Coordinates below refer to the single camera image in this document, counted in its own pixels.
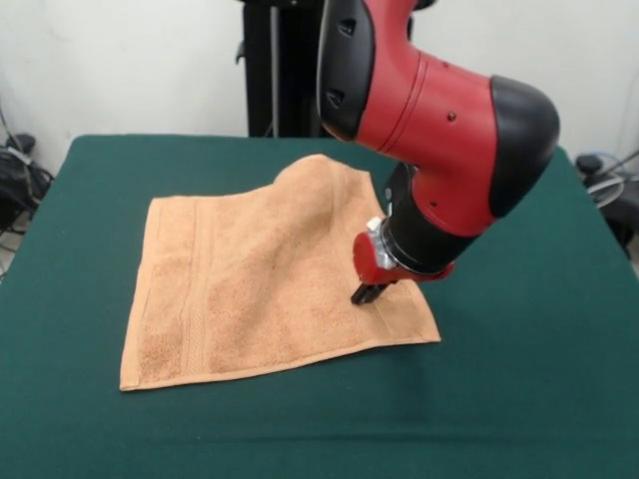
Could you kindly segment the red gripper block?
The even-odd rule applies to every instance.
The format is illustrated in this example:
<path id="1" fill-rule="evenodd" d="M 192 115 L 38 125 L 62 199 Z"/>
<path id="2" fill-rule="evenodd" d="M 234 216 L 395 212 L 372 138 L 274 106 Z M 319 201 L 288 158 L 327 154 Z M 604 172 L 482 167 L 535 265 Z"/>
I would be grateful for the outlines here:
<path id="1" fill-rule="evenodd" d="M 455 267 L 453 262 L 443 271 L 429 274 L 409 270 L 390 257 L 384 248 L 381 235 L 373 232 L 364 232 L 356 236 L 352 247 L 352 258 L 355 272 L 361 282 L 350 297 L 352 304 L 375 302 L 398 281 L 428 282 L 446 278 Z"/>

